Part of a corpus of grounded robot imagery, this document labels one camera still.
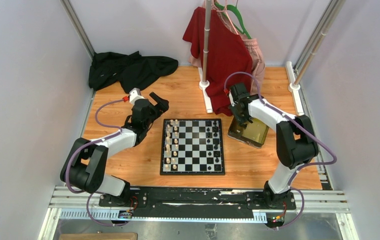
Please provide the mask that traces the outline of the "yellow metal tin box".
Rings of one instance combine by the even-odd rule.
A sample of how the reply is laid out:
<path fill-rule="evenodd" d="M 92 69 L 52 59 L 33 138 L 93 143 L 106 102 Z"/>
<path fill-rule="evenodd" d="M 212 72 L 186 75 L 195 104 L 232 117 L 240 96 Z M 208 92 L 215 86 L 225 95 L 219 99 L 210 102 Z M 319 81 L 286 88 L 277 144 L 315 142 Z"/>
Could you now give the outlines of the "yellow metal tin box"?
<path fill-rule="evenodd" d="M 266 124 L 256 118 L 243 125 L 239 125 L 238 121 L 233 118 L 228 129 L 228 137 L 260 149 L 265 143 L 269 129 Z"/>

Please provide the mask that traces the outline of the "black white chess board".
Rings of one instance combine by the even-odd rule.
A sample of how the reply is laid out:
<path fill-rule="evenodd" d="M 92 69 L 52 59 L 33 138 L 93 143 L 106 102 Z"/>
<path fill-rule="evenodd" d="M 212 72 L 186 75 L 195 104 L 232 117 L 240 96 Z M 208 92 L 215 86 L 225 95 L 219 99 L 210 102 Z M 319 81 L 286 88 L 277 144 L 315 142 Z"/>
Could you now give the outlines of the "black white chess board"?
<path fill-rule="evenodd" d="M 222 121 L 219 118 L 178 119 L 178 169 L 164 170 L 163 121 L 160 174 L 168 175 L 225 175 L 225 156 L 222 135 Z"/>

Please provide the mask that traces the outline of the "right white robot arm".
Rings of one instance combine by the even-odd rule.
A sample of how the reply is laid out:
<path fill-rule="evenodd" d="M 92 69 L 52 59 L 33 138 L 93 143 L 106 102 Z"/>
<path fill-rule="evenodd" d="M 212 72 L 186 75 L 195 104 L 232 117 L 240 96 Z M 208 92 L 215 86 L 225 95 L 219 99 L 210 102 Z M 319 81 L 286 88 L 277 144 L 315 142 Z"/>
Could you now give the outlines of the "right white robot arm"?
<path fill-rule="evenodd" d="M 265 98 L 251 95 L 243 83 L 224 89 L 230 99 L 229 109 L 241 126 L 260 120 L 276 134 L 279 164 L 265 183 L 263 202 L 275 209 L 283 202 L 283 194 L 290 190 L 297 168 L 308 164 L 319 153 L 314 141 L 311 120 L 306 115 L 296 116 L 270 104 Z"/>

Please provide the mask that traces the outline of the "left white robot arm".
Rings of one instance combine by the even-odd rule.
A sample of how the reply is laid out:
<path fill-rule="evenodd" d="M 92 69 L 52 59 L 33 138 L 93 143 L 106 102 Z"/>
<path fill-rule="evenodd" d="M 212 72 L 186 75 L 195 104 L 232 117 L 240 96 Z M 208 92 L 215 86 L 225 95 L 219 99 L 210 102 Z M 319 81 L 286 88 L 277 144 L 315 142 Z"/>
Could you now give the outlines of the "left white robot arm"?
<path fill-rule="evenodd" d="M 151 125 L 169 110 L 169 101 L 154 92 L 149 95 L 156 103 L 143 97 L 134 88 L 118 102 L 130 102 L 132 114 L 123 126 L 113 126 L 115 132 L 95 138 L 78 138 L 60 172 L 60 180 L 75 194 L 86 192 L 111 196 L 113 202 L 124 207 L 130 203 L 130 183 L 106 174 L 107 160 L 113 155 L 139 145 Z"/>

